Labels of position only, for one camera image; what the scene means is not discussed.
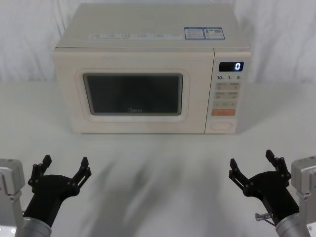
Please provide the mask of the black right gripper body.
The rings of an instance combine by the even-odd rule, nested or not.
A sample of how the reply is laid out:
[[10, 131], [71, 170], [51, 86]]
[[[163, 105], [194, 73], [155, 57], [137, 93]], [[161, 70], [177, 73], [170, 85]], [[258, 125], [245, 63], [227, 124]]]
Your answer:
[[247, 197], [259, 199], [272, 221], [277, 224], [282, 219], [299, 212], [299, 206], [289, 193], [289, 172], [268, 171], [251, 178], [243, 177], [242, 191]]

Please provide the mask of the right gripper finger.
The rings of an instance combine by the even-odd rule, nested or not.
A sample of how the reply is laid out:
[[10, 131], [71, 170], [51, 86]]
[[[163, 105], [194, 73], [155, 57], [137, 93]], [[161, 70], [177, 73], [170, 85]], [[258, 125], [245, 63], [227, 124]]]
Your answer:
[[288, 171], [287, 165], [285, 163], [284, 157], [277, 158], [271, 150], [266, 150], [265, 157], [275, 168], [279, 176], [285, 181], [286, 184], [289, 184], [291, 179], [291, 174]]
[[230, 160], [229, 178], [242, 190], [244, 195], [249, 195], [249, 179], [240, 171], [235, 159]]

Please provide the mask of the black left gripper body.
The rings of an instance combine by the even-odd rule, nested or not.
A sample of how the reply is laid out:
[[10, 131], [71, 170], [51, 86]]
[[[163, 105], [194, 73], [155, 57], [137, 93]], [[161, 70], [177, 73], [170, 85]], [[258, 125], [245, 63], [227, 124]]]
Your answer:
[[34, 218], [52, 226], [62, 202], [79, 194], [78, 183], [62, 175], [44, 175], [30, 179], [33, 197], [23, 216]]

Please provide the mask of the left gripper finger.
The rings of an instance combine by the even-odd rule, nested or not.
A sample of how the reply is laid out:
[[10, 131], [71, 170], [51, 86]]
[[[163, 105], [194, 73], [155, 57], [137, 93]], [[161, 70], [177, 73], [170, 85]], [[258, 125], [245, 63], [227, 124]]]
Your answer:
[[80, 168], [77, 173], [73, 176], [70, 182], [71, 194], [76, 196], [79, 194], [81, 187], [91, 176], [91, 170], [89, 167], [89, 162], [87, 157], [83, 157]]
[[42, 160], [42, 163], [34, 164], [31, 178], [28, 180], [28, 185], [33, 187], [35, 183], [39, 181], [40, 177], [44, 175], [44, 173], [49, 168], [51, 163], [52, 163], [51, 156], [45, 155], [44, 159]]

